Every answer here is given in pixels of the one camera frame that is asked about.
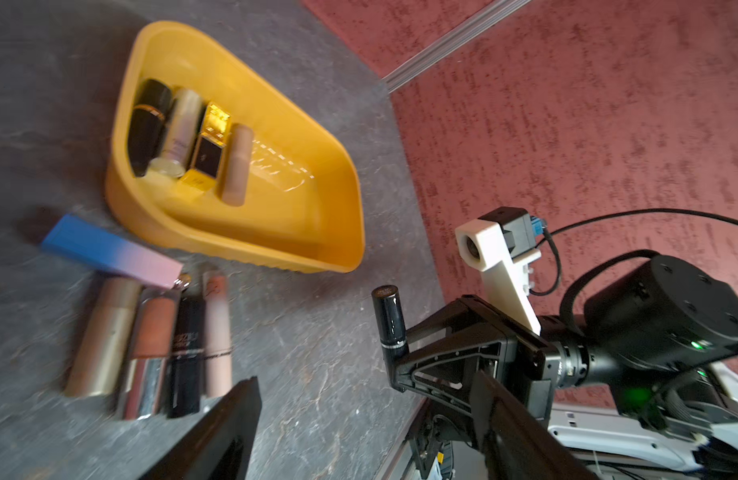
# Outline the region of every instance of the lipstick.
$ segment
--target lipstick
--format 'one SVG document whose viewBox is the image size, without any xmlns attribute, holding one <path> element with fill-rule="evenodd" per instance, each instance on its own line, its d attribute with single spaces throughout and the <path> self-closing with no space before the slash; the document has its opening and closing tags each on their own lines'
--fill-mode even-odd
<svg viewBox="0 0 738 480">
<path fill-rule="evenodd" d="M 70 370 L 66 396 L 113 393 L 141 290 L 142 285 L 130 278 L 114 276 L 105 281 Z"/>
<path fill-rule="evenodd" d="M 233 363 L 230 357 L 230 306 L 228 278 L 219 270 L 204 274 L 206 300 L 206 397 L 224 396 L 233 387 Z"/>
<path fill-rule="evenodd" d="M 197 93 L 187 88 L 177 90 L 161 153 L 150 162 L 150 168 L 174 178 L 184 175 L 202 108 L 203 101 Z"/>
<path fill-rule="evenodd" d="M 204 370 L 204 315 L 200 296 L 180 300 L 172 341 L 172 401 L 169 416 L 191 415 L 201 410 Z"/>
<path fill-rule="evenodd" d="M 229 206 L 241 206 L 246 201 L 249 181 L 251 150 L 254 146 L 254 131 L 246 125 L 236 124 L 230 129 L 230 151 L 228 166 L 222 187 L 222 201 Z"/>
<path fill-rule="evenodd" d="M 129 126 L 128 156 L 136 177 L 148 171 L 150 160 L 155 157 L 158 140 L 166 120 L 164 112 L 172 104 L 172 90 L 152 78 L 144 82 L 137 103 L 132 111 Z"/>
<path fill-rule="evenodd" d="M 172 350 L 179 295 L 177 290 L 153 288 L 142 292 L 122 392 L 124 420 L 138 420 L 158 413 L 164 373 Z"/>
<path fill-rule="evenodd" d="M 188 172 L 180 178 L 183 186 L 198 194 L 213 188 L 222 170 L 222 151 L 228 142 L 230 114 L 214 102 L 209 102 L 201 121 L 201 130 L 195 141 L 193 159 Z"/>
</svg>

